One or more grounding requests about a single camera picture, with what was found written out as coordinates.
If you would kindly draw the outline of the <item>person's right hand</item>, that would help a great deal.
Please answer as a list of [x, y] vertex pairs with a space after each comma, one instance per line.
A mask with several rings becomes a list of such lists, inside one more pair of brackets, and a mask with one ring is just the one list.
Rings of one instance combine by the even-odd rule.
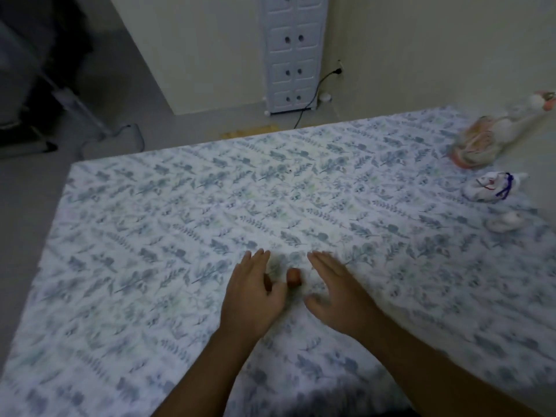
[[346, 266], [329, 252], [312, 251], [307, 257], [328, 291], [327, 296], [319, 295], [330, 305], [329, 322], [322, 323], [365, 343], [379, 308]]

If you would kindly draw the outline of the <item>person's left hand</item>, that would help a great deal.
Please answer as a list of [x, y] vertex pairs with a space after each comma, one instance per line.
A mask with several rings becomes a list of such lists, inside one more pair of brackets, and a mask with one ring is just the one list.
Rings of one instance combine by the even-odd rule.
[[246, 251], [233, 269], [221, 308], [219, 336], [256, 343], [281, 315], [278, 281], [266, 273], [268, 250]]

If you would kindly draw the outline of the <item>person's left forearm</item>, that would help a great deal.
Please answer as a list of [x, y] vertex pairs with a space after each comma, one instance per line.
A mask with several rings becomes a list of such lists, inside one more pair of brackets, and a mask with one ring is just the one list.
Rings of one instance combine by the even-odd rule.
[[222, 417], [235, 380], [260, 333], [219, 328], [151, 417]]

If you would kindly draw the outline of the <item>person's right forearm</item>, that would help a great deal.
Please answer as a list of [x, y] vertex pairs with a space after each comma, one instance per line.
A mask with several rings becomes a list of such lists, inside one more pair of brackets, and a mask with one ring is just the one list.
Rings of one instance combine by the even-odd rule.
[[541, 417], [457, 366], [382, 311], [374, 311], [369, 324], [359, 342], [392, 375], [421, 417]]

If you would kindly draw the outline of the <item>blue leaf print bed sheet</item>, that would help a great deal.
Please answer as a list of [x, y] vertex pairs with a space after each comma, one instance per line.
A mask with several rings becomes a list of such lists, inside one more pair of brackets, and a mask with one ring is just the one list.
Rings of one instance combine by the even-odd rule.
[[[0, 417], [149, 417], [217, 328], [245, 251], [303, 286], [241, 370], [231, 416], [356, 416], [408, 406], [303, 295], [330, 251], [381, 307], [512, 393], [556, 383], [556, 234], [523, 192], [462, 196], [449, 107], [72, 166], [0, 379]], [[526, 224], [485, 221], [517, 211]]]

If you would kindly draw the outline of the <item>small plain white plush toy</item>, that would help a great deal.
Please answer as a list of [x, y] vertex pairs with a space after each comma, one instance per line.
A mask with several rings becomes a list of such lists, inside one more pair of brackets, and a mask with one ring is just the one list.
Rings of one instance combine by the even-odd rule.
[[494, 233], [516, 231], [526, 224], [526, 218], [517, 211], [509, 211], [485, 221], [485, 228]]

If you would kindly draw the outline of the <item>white plush toy purple ribbon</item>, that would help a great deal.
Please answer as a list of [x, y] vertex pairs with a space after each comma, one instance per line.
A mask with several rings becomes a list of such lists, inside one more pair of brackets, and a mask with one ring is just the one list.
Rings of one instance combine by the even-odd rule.
[[516, 194], [529, 177], [528, 173], [491, 171], [466, 182], [461, 193], [473, 202], [503, 201]]

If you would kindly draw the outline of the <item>white plastic drawer cabinet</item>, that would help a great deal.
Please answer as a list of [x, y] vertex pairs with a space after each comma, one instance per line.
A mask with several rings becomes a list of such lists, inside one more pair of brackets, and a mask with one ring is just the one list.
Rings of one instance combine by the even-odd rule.
[[329, 0], [258, 0], [266, 115], [316, 109]]

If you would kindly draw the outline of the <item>white orange goose plush toy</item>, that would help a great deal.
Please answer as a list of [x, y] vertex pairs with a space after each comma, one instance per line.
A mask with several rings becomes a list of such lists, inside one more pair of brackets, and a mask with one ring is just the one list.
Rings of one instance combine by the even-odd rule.
[[485, 167], [555, 108], [556, 90], [539, 90], [496, 113], [480, 116], [460, 133], [449, 158], [463, 169]]

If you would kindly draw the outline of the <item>dark bag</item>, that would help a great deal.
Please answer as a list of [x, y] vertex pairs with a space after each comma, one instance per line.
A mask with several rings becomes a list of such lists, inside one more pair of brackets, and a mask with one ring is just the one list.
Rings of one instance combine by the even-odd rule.
[[0, 158], [50, 153], [63, 105], [92, 51], [77, 0], [0, 0]]

